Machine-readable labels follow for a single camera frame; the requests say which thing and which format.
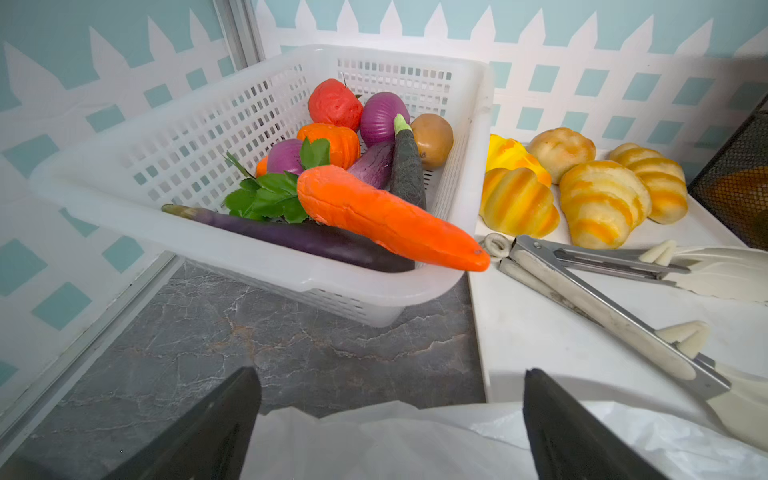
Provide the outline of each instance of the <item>long eggplant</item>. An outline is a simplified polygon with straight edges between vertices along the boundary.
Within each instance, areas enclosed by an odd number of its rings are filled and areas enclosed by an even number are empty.
[[[167,214],[205,223],[246,237],[379,272],[407,272],[415,267],[413,260],[395,255],[365,237],[327,225],[262,222],[218,214],[205,208],[173,204],[164,205],[162,210]]]
[[[395,117],[395,156],[389,192],[419,208],[427,208],[419,147],[413,138],[413,130],[401,114]]]
[[[383,141],[366,150],[360,159],[346,171],[375,188],[384,188],[392,173],[394,141]]]

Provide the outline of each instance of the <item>metal frame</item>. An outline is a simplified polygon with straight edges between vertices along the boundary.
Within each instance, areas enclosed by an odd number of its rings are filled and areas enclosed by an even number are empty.
[[[214,8],[235,70],[242,70],[264,60],[264,48],[251,1],[214,0]]]

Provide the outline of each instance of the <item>black mesh basket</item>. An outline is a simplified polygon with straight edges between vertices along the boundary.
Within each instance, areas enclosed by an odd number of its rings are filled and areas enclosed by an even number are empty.
[[[752,114],[688,191],[748,246],[768,250],[768,111]]]

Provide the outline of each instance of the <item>toy bread roll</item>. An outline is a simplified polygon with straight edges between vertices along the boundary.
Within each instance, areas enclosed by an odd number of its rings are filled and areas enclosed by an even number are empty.
[[[542,238],[560,224],[552,192],[528,168],[494,168],[485,173],[480,216],[507,235]]]
[[[611,159],[632,170],[650,193],[653,210],[648,216],[658,223],[674,223],[688,213],[688,189],[683,168],[655,150],[623,144]]]
[[[558,184],[574,165],[593,161],[596,150],[592,140],[570,128],[560,127],[536,135],[528,145],[528,153],[551,174],[552,183]]]
[[[620,247],[651,212],[643,183],[612,161],[571,168],[560,182],[560,205],[573,244],[593,249]]]

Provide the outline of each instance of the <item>white picket fence pattern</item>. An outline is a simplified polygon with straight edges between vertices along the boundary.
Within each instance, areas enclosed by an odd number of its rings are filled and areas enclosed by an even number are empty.
[[[190,10],[191,48],[176,53],[152,21],[149,45],[154,61],[131,68],[123,56],[91,28],[91,52],[99,80],[67,90],[48,70],[8,43],[4,45],[11,90],[21,105],[0,112],[0,151],[48,134],[60,150],[94,134],[85,117],[116,104],[128,119],[150,109],[144,92],[166,84],[173,98],[190,91],[186,74],[202,68],[208,83],[221,79],[217,61],[229,55],[223,39],[211,41]]]
[[[394,3],[389,4],[380,27],[380,34],[358,32],[354,12],[346,0],[337,21],[337,31],[322,31],[316,27],[305,0],[300,0],[296,13],[296,28],[278,28],[266,2],[257,2],[255,16],[267,56],[279,55],[281,45],[309,44],[359,45],[395,51],[472,58],[479,61],[511,62],[511,74],[506,88],[497,88],[494,103],[500,114],[493,133],[517,140],[530,141],[536,133],[559,127],[565,112],[589,113],[582,133],[599,148],[613,148],[625,141],[646,144],[658,121],[679,121],[684,125],[670,145],[654,145],[672,158],[685,163],[705,164],[714,151],[695,148],[694,144],[710,125],[737,127],[747,116],[745,111],[727,108],[731,95],[745,81],[768,81],[768,28],[748,41],[734,58],[712,58],[704,54],[710,45],[712,21],[691,35],[674,55],[648,51],[654,28],[649,17],[622,45],[621,50],[597,50],[597,14],[593,14],[574,34],[568,47],[544,45],[543,11],[530,21],[521,33],[519,43],[494,41],[496,30],[490,7],[472,30],[469,40],[448,38],[448,26],[442,6],[438,5],[429,20],[423,38],[404,37]],[[536,65],[560,68],[551,92],[529,91],[528,86]],[[608,70],[610,74],[597,97],[575,95],[578,82],[586,68]],[[647,101],[624,100],[636,73],[661,74]],[[689,77],[715,80],[705,98],[697,106],[674,105],[672,100]],[[537,131],[517,129],[523,107],[542,108],[544,113]],[[636,118],[623,141],[603,138],[613,116]]]
[[[125,58],[91,29],[93,65],[99,79],[65,89],[48,70],[4,44],[11,90],[20,105],[0,112],[0,152],[47,134],[59,150],[94,135],[86,116],[117,105],[126,119],[149,111],[144,92],[166,84],[173,98],[191,89],[186,74],[202,68],[208,83],[221,79],[217,61],[229,55],[223,39],[211,41],[190,11],[193,48],[176,53],[151,20],[149,45],[154,61],[130,68]],[[2,359],[18,371],[0,389],[0,414],[104,312],[163,249],[142,243],[144,255],[120,273],[101,253],[120,234],[100,228],[83,238],[58,212],[59,207],[34,198],[26,179],[0,154],[0,245],[18,239],[48,266],[9,296],[0,296],[7,313],[0,336]],[[45,325],[30,312],[70,281],[91,304],[64,330]]]

